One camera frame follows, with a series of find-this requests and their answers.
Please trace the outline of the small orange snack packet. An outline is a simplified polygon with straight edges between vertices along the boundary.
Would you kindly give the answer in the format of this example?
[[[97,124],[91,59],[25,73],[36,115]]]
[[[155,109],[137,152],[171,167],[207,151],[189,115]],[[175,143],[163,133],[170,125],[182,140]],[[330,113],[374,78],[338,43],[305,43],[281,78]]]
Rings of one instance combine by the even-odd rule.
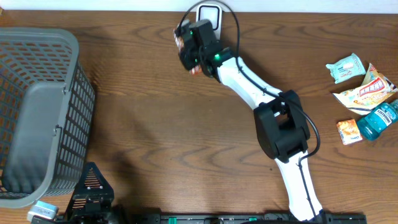
[[[362,135],[354,119],[339,121],[336,124],[342,143],[346,146],[355,142],[362,141]]]

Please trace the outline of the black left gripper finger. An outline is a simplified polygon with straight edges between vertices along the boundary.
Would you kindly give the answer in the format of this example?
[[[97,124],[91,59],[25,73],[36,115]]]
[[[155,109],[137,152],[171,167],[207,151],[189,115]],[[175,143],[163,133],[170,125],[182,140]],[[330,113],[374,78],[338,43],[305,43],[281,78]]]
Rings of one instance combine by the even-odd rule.
[[[113,188],[94,162],[88,162],[84,166],[72,199],[85,199],[87,202],[112,202],[114,200]]]
[[[77,218],[83,214],[83,184],[77,184],[65,211],[65,218]]]

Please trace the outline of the teal mouthwash bottle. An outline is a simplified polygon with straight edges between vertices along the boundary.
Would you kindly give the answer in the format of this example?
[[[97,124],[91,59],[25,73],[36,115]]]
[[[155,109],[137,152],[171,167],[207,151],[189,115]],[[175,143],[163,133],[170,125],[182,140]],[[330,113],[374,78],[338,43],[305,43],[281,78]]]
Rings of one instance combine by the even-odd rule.
[[[390,125],[397,122],[397,100],[381,103],[365,117],[358,120],[360,133],[370,141],[376,140]]]

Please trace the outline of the cream snack bag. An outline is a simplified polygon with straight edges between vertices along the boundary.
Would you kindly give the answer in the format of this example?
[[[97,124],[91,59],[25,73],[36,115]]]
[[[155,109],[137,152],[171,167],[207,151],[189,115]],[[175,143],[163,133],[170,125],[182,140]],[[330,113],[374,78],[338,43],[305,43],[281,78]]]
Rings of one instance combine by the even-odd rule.
[[[370,63],[361,86],[333,93],[333,96],[348,110],[367,115],[395,93],[397,93],[395,84]]]

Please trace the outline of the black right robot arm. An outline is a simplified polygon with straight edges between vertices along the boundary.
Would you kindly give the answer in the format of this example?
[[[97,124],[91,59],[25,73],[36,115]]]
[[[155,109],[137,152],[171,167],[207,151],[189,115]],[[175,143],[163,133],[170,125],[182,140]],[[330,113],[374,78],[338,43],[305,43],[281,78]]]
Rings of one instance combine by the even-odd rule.
[[[289,210],[299,221],[314,221],[322,211],[308,168],[309,129],[296,92],[281,91],[259,78],[242,58],[217,39],[209,20],[185,20],[174,30],[178,56],[190,73],[204,73],[232,89],[253,110],[257,140],[277,163],[289,197]]]

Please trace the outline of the light teal snack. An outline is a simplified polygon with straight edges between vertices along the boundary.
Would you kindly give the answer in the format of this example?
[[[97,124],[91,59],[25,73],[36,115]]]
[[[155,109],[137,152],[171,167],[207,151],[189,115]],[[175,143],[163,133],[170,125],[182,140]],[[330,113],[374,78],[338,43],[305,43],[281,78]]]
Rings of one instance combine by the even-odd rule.
[[[360,58],[354,53],[336,63],[326,64],[326,68],[329,69],[330,75],[335,80],[335,84],[345,82],[355,76],[366,74]]]

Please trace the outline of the red Top chocolate bar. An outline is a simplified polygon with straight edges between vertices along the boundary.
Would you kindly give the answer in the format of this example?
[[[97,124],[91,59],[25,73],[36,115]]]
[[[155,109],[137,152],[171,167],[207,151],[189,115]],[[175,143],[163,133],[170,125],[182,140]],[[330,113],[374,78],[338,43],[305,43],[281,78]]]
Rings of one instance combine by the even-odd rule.
[[[193,65],[188,65],[188,62],[182,58],[183,50],[184,50],[184,41],[182,36],[177,36],[177,30],[174,29],[174,39],[176,46],[178,48],[178,56],[180,58],[181,63],[183,64],[184,68],[189,72],[191,75],[198,75],[202,73],[201,66],[198,64],[198,60],[195,59]]]

